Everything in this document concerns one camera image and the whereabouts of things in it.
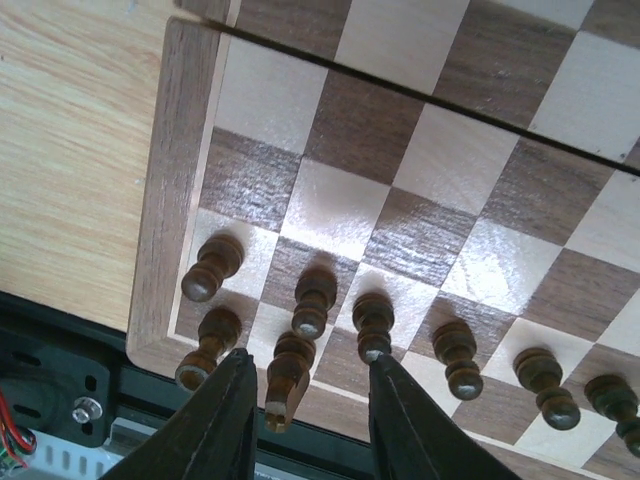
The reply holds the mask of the dark rook piece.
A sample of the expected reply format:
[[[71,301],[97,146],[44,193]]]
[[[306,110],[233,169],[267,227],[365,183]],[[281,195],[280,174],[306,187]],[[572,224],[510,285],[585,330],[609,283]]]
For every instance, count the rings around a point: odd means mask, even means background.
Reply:
[[[176,384],[194,392],[216,369],[219,358],[230,351],[242,333],[242,322],[231,310],[209,311],[198,327],[198,347],[188,353],[175,371]]]

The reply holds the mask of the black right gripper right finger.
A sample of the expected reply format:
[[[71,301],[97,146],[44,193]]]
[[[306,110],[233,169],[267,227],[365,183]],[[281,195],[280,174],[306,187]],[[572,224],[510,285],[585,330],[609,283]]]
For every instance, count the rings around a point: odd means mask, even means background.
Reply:
[[[516,479],[438,406],[391,355],[369,365],[369,432],[377,479]]]

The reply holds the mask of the wooden chessboard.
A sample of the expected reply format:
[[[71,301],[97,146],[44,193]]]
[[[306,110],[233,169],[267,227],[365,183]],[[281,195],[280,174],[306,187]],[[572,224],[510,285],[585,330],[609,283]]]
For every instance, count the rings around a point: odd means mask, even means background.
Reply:
[[[297,418],[368,435],[351,315],[393,305],[393,355],[527,479],[635,479],[584,387],[639,385],[635,1],[184,1],[166,26],[127,353],[172,376],[208,311],[265,371],[302,273],[337,298]],[[194,302],[212,236],[238,272]],[[484,387],[449,391],[432,335],[466,323]],[[551,428],[513,369],[553,353],[581,419]]]

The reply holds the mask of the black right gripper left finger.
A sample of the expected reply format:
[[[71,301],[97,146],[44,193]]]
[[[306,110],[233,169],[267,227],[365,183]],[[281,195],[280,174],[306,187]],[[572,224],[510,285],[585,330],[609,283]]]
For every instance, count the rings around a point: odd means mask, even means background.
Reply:
[[[257,371],[232,350],[161,429],[105,479],[252,479],[257,450]]]

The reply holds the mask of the dark knight piece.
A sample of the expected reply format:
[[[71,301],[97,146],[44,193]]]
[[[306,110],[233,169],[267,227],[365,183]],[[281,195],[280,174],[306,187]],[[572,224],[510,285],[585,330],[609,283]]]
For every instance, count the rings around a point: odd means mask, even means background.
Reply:
[[[265,427],[284,433],[309,386],[316,347],[313,341],[289,331],[278,338],[273,355],[267,368]]]

